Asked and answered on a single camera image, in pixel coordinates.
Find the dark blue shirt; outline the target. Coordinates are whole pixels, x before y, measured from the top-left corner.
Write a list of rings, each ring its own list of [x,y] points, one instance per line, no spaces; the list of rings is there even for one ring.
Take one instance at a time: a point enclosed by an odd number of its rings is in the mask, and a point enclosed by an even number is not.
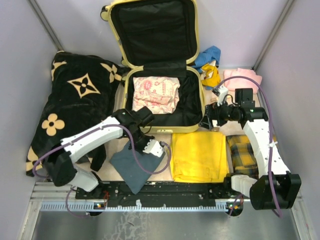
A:
[[[137,151],[135,153],[140,164],[149,172],[155,172],[165,157],[164,153],[161,157],[154,156],[153,154],[141,154]],[[137,164],[129,142],[121,151],[115,153],[109,162],[135,195],[142,189],[151,176],[151,174],[143,171]]]

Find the yellow pants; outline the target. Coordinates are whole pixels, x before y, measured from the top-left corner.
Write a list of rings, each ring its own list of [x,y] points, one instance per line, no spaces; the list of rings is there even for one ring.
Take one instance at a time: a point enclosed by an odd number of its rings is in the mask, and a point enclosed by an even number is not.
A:
[[[229,173],[226,136],[195,131],[172,135],[170,171],[178,183],[222,183]]]

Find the white pink printed garment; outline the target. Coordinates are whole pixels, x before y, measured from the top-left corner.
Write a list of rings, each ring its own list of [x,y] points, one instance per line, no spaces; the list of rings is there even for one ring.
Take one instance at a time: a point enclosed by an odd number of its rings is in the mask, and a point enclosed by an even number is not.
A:
[[[172,114],[180,100],[177,77],[148,76],[133,78],[132,109],[147,107],[153,114]]]

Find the yellow black plaid shirt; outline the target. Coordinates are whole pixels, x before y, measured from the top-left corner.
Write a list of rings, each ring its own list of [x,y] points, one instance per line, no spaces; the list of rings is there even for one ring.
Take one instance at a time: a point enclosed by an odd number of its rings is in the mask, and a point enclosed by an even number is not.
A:
[[[249,138],[246,135],[229,135],[226,141],[229,146],[233,172],[258,180],[258,164]]]

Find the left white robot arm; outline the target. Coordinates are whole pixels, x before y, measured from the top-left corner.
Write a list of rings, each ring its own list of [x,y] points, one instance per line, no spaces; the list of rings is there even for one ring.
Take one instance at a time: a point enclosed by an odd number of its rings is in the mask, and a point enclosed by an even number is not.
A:
[[[161,157],[164,149],[153,136],[147,136],[141,128],[154,120],[154,115],[147,108],[139,111],[119,109],[101,123],[76,135],[60,140],[43,160],[42,165],[56,187],[72,185],[87,192],[97,199],[103,195],[104,186],[98,176],[75,163],[87,153],[113,139],[129,138],[131,149],[144,154]]]

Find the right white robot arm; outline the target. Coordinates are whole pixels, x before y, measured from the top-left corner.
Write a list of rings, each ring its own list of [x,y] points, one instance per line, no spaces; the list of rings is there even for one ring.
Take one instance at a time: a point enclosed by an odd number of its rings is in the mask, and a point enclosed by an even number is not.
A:
[[[206,129],[222,127],[234,121],[248,137],[257,162],[258,179],[241,173],[229,173],[224,178],[223,192],[229,198],[239,193],[248,197],[255,210],[281,210],[293,207],[302,181],[293,174],[279,154],[273,140],[271,119],[263,107],[256,106],[251,88],[235,91],[232,104],[227,103],[229,91],[225,86],[214,88],[217,102],[205,107],[200,123]]]

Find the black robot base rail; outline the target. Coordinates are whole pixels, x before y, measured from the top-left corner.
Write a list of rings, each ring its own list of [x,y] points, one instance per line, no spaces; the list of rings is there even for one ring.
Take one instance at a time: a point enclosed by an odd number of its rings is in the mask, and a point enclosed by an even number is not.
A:
[[[235,200],[237,193],[227,190],[221,183],[180,183],[173,181],[149,181],[133,194],[123,181],[104,182],[94,193],[83,189],[75,191],[75,199],[99,203],[98,208],[129,207],[140,200],[143,207],[213,207],[218,202],[226,202],[231,216],[239,216],[244,208],[244,200]]]

